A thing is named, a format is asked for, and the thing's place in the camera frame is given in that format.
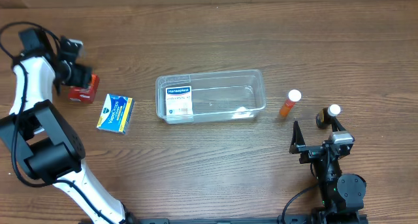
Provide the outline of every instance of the blue box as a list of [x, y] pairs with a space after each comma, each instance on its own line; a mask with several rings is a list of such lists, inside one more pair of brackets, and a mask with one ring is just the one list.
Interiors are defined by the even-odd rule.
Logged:
[[104, 101], [97, 128], [115, 133], [126, 133], [131, 117], [134, 100], [108, 94]]

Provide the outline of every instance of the white label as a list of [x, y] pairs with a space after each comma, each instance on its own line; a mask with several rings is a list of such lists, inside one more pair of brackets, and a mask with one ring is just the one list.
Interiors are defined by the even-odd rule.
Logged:
[[167, 88], [165, 108], [167, 116], [192, 115], [191, 86]]

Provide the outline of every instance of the bottle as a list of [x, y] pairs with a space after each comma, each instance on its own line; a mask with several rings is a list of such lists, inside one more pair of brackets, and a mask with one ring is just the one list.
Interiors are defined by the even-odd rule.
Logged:
[[316, 125], [320, 129], [326, 129], [331, 124], [332, 117], [337, 116], [341, 112], [340, 106], [332, 104], [329, 107], [322, 109], [316, 115]]
[[292, 107], [302, 98], [302, 94], [299, 90], [292, 89], [289, 94], [287, 94], [287, 99], [283, 106], [281, 107], [279, 114], [283, 117], [286, 117]]

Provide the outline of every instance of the orange bottle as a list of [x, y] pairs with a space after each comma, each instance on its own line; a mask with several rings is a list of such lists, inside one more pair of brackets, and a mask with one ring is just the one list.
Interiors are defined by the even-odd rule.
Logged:
[[292, 107], [302, 98], [302, 94], [299, 90], [292, 89], [287, 95], [287, 99], [283, 106], [281, 107], [279, 113], [281, 116], [286, 117]]

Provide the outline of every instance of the clear plastic bin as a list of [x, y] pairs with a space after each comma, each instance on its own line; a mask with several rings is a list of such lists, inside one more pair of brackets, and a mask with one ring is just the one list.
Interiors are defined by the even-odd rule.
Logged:
[[[176, 115], [172, 110], [168, 110], [167, 104], [171, 109], [172, 99], [167, 99], [166, 104], [166, 97], [170, 97], [167, 91], [170, 90], [172, 93], [171, 88], [179, 91], [191, 90], [192, 110], [182, 109], [181, 112], [179, 109], [178, 112], [182, 115]], [[265, 85], [259, 70], [160, 76], [155, 82], [155, 103], [158, 117], [167, 123], [254, 118], [266, 107]]]

